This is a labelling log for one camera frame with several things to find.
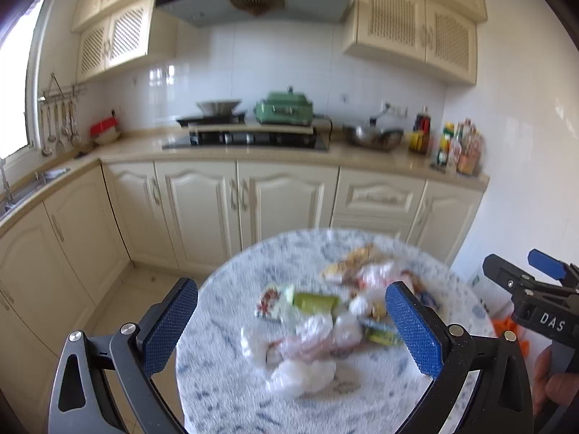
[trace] utensil rack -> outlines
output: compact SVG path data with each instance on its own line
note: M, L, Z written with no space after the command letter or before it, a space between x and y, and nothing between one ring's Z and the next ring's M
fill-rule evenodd
M85 83L75 83L70 86L65 86L64 89L62 89L53 72L50 74L48 88L42 90L42 96L38 98L38 102L41 105L47 105L59 101L78 99L86 90L87 87Z

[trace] tile floor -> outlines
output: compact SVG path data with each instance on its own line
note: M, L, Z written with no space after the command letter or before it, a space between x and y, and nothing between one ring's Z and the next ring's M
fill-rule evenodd
M121 285L114 292L114 296L108 301L101 316L89 332L93 336L110 335L124 323L139 321L152 304L163 300L178 278L179 276L176 275L163 274L142 267L131 269L123 275ZM143 433L128 405L117 376L110 372L107 378L128 432ZM165 369L153 375L153 382L175 416L183 423L183 412L175 379L175 353L169 359Z

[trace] hand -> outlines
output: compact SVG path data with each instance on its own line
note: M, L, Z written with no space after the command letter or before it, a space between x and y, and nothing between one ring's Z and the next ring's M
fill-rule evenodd
M569 406L579 391L579 374L555 374L547 380L551 367L551 346L537 357L533 376L533 414L536 416L547 398Z

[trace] metal screw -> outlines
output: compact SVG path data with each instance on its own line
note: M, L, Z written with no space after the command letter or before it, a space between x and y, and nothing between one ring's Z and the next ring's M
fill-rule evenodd
M458 324L451 325L448 330L451 332L452 336L456 336L457 338L460 338L462 335L464 335L464 330Z
M81 331L73 331L70 335L68 335L68 339L72 342L78 341L82 337Z
M516 334L512 331L505 331L504 335L507 341L516 341Z
M121 326L121 333L124 335L132 335L132 333L135 332L135 329L137 329L137 325L135 323L125 323L123 326Z

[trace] table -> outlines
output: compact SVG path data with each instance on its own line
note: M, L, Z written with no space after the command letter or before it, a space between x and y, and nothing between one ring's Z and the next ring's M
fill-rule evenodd
M320 272L347 252L374 242L407 259L441 304L446 324L459 323L472 335L494 336L478 299L458 276L420 250L398 240L358 230L303 230L267 239L216 270L199 291L197 310L177 344L179 396L190 434L386 434L394 433L418 403L431 378L422 375L406 346L368 344L337 360L325 390L297 400L272 396L270 375L253 369L241 355L242 326L259 327L272 337L279 323L254 316L267 284L294 283L299 290L345 296L325 284ZM471 373L442 432L453 432L472 392Z

